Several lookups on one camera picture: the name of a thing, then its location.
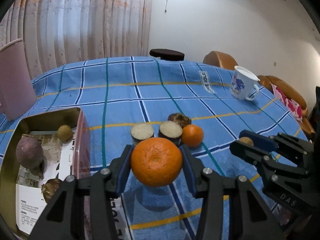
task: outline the leather chair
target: leather chair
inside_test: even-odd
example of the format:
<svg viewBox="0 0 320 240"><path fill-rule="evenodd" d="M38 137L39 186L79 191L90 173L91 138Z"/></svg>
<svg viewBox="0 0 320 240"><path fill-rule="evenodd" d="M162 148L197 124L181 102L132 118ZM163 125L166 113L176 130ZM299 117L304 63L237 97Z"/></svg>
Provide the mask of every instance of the leather chair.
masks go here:
<svg viewBox="0 0 320 240"><path fill-rule="evenodd" d="M235 70L235 66L238 65L232 56L219 51L211 51L204 57L203 63L229 70Z"/></svg>
<svg viewBox="0 0 320 240"><path fill-rule="evenodd" d="M307 103L293 87L288 85L286 82L281 80L280 78L274 77L274 76L258 76L260 79L259 84L267 88L271 93L273 93L271 84L276 85L279 87L282 92L285 94L285 96L289 99L293 99L296 101L302 108L302 122L298 122L300 125L302 131L305 133L308 139L311 139L312 141L315 138L316 132L312 128L310 122L308 121L308 109L307 109Z"/></svg>

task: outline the blue plaid tablecloth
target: blue plaid tablecloth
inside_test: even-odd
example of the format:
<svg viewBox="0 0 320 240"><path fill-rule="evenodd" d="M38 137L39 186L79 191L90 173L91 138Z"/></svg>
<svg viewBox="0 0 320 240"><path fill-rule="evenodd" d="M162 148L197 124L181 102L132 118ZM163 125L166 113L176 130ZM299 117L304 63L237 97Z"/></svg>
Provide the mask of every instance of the blue plaid tablecloth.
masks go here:
<svg viewBox="0 0 320 240"><path fill-rule="evenodd" d="M199 71L206 71L209 93ZM305 139L288 109L260 86L253 102L239 101L229 93L233 71L195 62L168 62L150 57L120 57L64 65L32 81L37 101L21 118L73 106L82 108L91 133L91 173L107 166L132 144L131 127L150 122L158 131L169 114L182 111L204 130L204 145L192 154L221 175L243 174L263 195L256 169L231 155L229 145L243 129L269 136L285 132ZM12 132L21 119L0 116L0 163ZM282 163L292 165L274 154ZM223 237L228 239L228 201L224 201ZM130 174L125 192L114 200L120 239L194 239L201 199L188 192L183 171L169 186L148 188Z"/></svg>

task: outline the curtain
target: curtain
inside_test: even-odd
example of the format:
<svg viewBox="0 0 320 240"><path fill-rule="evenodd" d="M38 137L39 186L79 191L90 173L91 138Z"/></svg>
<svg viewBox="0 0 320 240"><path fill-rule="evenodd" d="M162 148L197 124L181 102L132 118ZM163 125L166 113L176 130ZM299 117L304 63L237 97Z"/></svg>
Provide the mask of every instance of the curtain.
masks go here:
<svg viewBox="0 0 320 240"><path fill-rule="evenodd" d="M30 77L87 59L146 56L152 0L16 0L0 46L22 38Z"/></svg>

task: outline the dark brown stool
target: dark brown stool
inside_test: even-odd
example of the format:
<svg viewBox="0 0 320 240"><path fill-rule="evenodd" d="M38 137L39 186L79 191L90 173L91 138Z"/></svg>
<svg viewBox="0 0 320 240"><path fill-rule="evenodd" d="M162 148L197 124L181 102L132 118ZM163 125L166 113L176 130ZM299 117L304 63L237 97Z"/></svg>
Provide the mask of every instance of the dark brown stool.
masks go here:
<svg viewBox="0 0 320 240"><path fill-rule="evenodd" d="M170 49L152 49L150 50L150 56L170 61L184 60L184 54L182 52Z"/></svg>

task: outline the mug handle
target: mug handle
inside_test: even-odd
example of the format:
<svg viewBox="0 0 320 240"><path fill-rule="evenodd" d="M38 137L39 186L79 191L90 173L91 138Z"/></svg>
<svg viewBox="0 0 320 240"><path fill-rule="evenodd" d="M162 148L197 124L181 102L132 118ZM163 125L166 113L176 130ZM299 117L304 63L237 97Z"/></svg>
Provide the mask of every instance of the mug handle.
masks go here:
<svg viewBox="0 0 320 240"><path fill-rule="evenodd" d="M254 100L257 97L257 95L259 94L259 87L257 86L257 84L254 84L253 86L254 86L254 88L256 90L256 94L252 98L249 98L249 97L245 98L245 99L247 99L249 101Z"/></svg>

